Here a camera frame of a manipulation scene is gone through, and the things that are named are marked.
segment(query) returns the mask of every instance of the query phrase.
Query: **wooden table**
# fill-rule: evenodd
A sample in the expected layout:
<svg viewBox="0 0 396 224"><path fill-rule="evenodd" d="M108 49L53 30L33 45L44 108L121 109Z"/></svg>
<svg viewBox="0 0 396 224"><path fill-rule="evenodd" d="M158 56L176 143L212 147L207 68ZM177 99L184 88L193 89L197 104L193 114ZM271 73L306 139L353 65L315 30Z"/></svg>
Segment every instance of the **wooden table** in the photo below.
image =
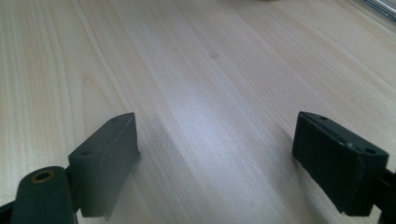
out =
<svg viewBox="0 0 396 224"><path fill-rule="evenodd" d="M134 111L142 158L108 223L377 221L291 157L310 111L396 168L396 34L344 0L1 2L1 204Z"/></svg>

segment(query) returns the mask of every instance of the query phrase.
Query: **table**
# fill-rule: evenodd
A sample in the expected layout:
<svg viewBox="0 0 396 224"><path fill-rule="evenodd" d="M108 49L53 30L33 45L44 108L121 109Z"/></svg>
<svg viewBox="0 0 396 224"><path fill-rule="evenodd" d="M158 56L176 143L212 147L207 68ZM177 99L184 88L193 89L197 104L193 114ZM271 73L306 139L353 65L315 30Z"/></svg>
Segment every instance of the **table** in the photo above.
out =
<svg viewBox="0 0 396 224"><path fill-rule="evenodd" d="M0 103L1 204L135 112L108 223L375 223L338 214L291 145L309 111L395 170L396 34L344 0L5 0Z"/></svg>

